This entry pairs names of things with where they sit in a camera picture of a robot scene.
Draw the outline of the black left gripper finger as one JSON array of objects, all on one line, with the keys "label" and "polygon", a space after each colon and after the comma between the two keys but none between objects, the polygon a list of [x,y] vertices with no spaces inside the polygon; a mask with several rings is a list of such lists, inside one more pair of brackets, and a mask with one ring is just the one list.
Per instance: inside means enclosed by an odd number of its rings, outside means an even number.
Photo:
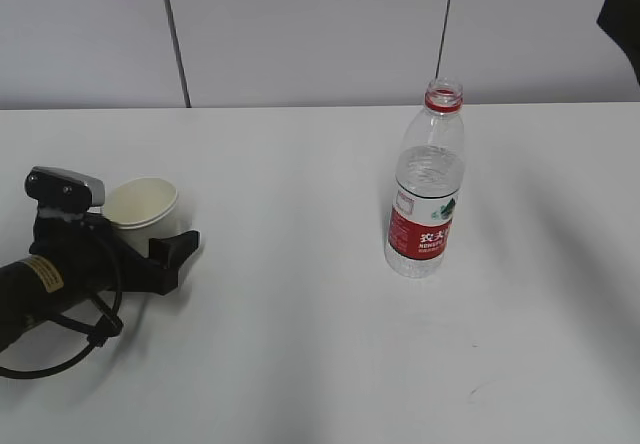
[{"label": "black left gripper finger", "polygon": [[150,239],[150,292],[167,295],[174,291],[180,283],[180,269],[196,253],[199,245],[200,233],[196,230],[168,238]]}]

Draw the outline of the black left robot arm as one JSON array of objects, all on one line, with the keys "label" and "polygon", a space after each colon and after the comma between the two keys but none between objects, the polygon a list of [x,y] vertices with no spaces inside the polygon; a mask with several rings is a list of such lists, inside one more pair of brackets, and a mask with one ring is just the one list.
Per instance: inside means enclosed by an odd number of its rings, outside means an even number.
[{"label": "black left robot arm", "polygon": [[83,333],[97,347],[118,336],[122,294],[176,289],[200,233],[151,238],[149,244],[145,257],[98,214],[70,222],[38,217],[30,255],[1,268],[1,348],[44,321]]}]

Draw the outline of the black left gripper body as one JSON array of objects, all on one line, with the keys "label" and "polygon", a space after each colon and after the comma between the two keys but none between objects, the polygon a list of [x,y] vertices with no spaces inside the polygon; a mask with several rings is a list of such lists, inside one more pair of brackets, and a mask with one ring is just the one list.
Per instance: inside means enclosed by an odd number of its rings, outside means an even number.
[{"label": "black left gripper body", "polygon": [[166,239],[149,239],[144,256],[95,214],[69,222],[37,216],[33,238],[29,252],[50,260],[66,280],[94,289],[121,284],[125,292],[168,293]]}]

